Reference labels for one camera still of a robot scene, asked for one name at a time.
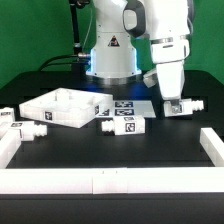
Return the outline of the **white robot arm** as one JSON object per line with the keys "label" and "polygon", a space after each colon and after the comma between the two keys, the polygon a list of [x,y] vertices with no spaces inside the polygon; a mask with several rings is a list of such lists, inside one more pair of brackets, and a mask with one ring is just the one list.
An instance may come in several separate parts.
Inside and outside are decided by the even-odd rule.
{"label": "white robot arm", "polygon": [[158,84],[167,116],[183,115],[184,61],[190,54],[193,0],[93,0],[96,44],[86,75],[105,85],[125,84],[141,75],[133,38],[150,41],[155,68],[143,75],[146,86]]}

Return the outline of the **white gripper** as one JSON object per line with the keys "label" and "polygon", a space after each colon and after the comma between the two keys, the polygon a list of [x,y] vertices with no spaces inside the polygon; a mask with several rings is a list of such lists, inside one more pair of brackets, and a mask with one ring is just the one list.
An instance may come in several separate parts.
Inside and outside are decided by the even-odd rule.
{"label": "white gripper", "polygon": [[159,84],[164,100],[173,100],[171,110],[174,114],[182,112],[179,101],[185,81],[184,61],[190,53],[190,45],[185,35],[152,40],[150,42],[152,62],[155,68],[143,76],[145,85],[150,88]]}

